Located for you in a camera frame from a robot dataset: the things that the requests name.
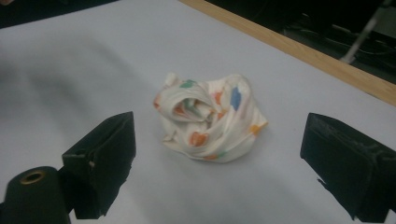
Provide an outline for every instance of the blue spot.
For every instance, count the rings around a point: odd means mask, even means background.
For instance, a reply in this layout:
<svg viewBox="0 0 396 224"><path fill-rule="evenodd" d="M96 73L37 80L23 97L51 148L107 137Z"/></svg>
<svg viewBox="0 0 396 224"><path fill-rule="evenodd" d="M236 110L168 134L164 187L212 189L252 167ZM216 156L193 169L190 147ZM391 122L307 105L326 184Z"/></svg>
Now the blue spot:
<svg viewBox="0 0 396 224"><path fill-rule="evenodd" d="M232 93L232 95L231 95L231 102L230 102L230 104L233 106L233 109L234 109L235 111L238 110L239 105L241 104L241 98L242 98L241 92L239 92L239 90L238 90L237 87L234 87L234 88L233 88L233 93Z"/></svg>

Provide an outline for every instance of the cloth with colorful spots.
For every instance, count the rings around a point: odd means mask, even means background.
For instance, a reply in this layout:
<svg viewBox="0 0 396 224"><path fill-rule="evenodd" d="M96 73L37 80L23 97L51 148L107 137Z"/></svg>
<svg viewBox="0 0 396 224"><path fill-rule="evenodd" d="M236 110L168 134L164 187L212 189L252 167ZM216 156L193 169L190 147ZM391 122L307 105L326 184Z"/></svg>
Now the cloth with colorful spots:
<svg viewBox="0 0 396 224"><path fill-rule="evenodd" d="M227 162L245 155L267 124L241 75L198 82L168 74L154 107L163 143L196 160Z"/></svg>

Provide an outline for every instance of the wooden board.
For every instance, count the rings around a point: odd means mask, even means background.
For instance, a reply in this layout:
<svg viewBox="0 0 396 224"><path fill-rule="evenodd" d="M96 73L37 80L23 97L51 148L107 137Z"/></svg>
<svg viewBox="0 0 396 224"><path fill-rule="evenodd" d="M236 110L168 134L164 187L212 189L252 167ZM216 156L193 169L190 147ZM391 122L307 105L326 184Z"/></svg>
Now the wooden board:
<svg viewBox="0 0 396 224"><path fill-rule="evenodd" d="M273 32L255 22L246 20L221 7L204 0L179 0L206 15L222 21L260 41L271 45L285 53L337 77L388 104L396 106L396 85L384 79L366 73L347 63L342 63L326 54L306 45L300 44L288 37Z"/></svg>

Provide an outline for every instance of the white surface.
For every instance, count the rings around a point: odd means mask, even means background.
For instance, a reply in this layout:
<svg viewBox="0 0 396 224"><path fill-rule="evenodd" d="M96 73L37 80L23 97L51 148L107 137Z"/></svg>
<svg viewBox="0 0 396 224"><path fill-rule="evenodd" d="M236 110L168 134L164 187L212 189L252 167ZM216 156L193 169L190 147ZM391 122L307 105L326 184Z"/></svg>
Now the white surface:
<svg viewBox="0 0 396 224"><path fill-rule="evenodd" d="M168 72L246 76L269 120L252 151L215 164L163 146L152 100ZM129 110L129 179L106 217L73 223L360 223L300 159L306 117L340 119L396 148L395 107L176 0L120 1L0 30L0 192L27 169L62 167L77 140Z"/></svg>

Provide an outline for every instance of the white fabric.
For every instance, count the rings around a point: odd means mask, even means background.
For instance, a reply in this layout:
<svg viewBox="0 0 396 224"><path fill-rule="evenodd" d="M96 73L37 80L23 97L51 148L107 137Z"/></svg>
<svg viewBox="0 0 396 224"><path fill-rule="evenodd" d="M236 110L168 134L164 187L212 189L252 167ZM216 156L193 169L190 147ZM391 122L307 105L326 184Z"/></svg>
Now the white fabric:
<svg viewBox="0 0 396 224"><path fill-rule="evenodd" d="M196 160L227 162L248 153L267 124L240 75L198 82L169 74L154 100L163 143Z"/></svg>

